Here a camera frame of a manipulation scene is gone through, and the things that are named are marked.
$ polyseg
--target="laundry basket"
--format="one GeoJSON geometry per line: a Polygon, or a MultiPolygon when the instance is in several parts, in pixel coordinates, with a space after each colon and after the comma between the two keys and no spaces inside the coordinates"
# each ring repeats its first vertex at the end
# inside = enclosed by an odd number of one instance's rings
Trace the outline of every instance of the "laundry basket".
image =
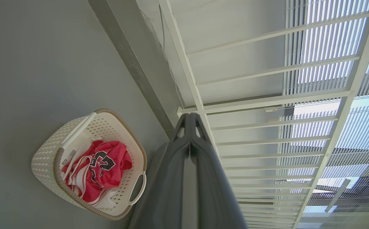
{"type": "Polygon", "coordinates": [[[136,136],[114,111],[99,109],[88,116],[74,119],[58,129],[34,154],[32,171],[41,183],[66,201],[106,219],[119,220],[129,212],[145,190],[146,155],[136,136]],[[116,206],[111,209],[89,205],[71,191],[60,174],[60,164],[91,138],[101,138],[104,142],[120,141],[126,145],[126,150],[132,158],[132,168],[124,171],[121,183],[115,189],[116,194],[111,197],[111,200],[116,203],[116,206]],[[142,188],[130,201],[133,188],[141,175],[143,176],[142,188]]]}

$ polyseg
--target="basket rim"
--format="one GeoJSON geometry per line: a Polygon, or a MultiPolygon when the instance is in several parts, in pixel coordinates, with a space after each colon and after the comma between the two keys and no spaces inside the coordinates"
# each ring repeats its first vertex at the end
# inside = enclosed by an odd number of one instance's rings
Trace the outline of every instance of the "basket rim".
{"type": "MultiPolygon", "coordinates": [[[[143,171],[146,171],[146,153],[145,150],[143,149],[142,145],[140,144],[140,142],[138,141],[138,138],[136,137],[136,135],[133,133],[132,129],[125,123],[125,121],[113,110],[111,109],[98,109],[96,111],[94,111],[95,113],[99,114],[99,113],[110,113],[112,114],[121,124],[123,127],[125,127],[125,129],[128,131],[128,133],[132,136],[132,138],[134,139],[134,141],[136,142],[136,144],[138,145],[140,151],[142,152],[142,156],[143,156],[143,171]]],[[[122,219],[123,217],[125,217],[128,212],[131,210],[132,206],[128,205],[128,207],[118,216],[112,216],[110,214],[107,214],[105,212],[102,212],[100,210],[98,210],[97,208],[94,208],[93,206],[91,206],[90,204],[88,204],[86,201],[84,201],[82,198],[80,198],[77,194],[75,194],[66,184],[65,182],[62,180],[61,178],[61,170],[58,166],[60,161],[61,161],[61,156],[64,153],[64,149],[63,148],[59,148],[56,152],[56,156],[54,157],[54,162],[53,162],[53,172],[54,172],[54,178],[56,180],[56,183],[58,185],[58,187],[61,188],[61,190],[63,190],[69,197],[71,197],[75,202],[77,202],[80,206],[84,207],[85,209],[89,210],[90,212],[97,214],[103,218],[109,219],[109,220],[119,220],[122,219]]]]}

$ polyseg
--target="red clothing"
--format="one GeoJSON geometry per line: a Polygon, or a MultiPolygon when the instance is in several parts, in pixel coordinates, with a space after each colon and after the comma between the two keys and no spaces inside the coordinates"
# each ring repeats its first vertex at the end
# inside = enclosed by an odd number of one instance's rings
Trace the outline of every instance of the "red clothing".
{"type": "MultiPolygon", "coordinates": [[[[119,186],[124,170],[132,168],[126,145],[118,141],[95,141],[72,165],[65,182],[83,200],[97,204],[106,189],[119,186]]],[[[65,172],[69,164],[62,169],[65,172]]]]}

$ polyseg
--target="cable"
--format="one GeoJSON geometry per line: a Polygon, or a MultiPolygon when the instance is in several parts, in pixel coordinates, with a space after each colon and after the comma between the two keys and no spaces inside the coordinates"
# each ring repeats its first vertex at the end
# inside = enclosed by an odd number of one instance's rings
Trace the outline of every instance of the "cable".
{"type": "Polygon", "coordinates": [[[161,21],[161,30],[163,32],[163,55],[164,55],[164,58],[166,59],[167,61],[167,65],[169,67],[169,70],[170,70],[170,76],[172,77],[173,81],[174,81],[174,85],[176,87],[176,93],[177,93],[177,96],[179,97],[179,100],[180,100],[180,104],[181,104],[181,108],[184,109],[184,106],[183,106],[183,102],[181,101],[181,97],[179,95],[179,91],[178,91],[178,86],[177,86],[177,83],[176,83],[176,80],[174,79],[173,77],[173,72],[170,68],[170,64],[169,64],[169,61],[167,60],[167,57],[166,57],[166,54],[164,52],[164,44],[165,44],[165,37],[164,37],[164,25],[163,25],[163,13],[161,12],[161,8],[160,8],[160,5],[159,5],[159,12],[160,12],[160,21],[161,21]]]}

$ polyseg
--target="gray floor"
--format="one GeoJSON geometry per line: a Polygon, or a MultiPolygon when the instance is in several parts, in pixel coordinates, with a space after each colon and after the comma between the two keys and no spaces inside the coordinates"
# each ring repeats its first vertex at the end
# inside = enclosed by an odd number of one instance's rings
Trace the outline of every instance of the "gray floor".
{"type": "Polygon", "coordinates": [[[44,187],[30,161],[60,126],[118,112],[151,155],[168,140],[85,0],[0,1],[0,228],[125,228],[44,187]]]}

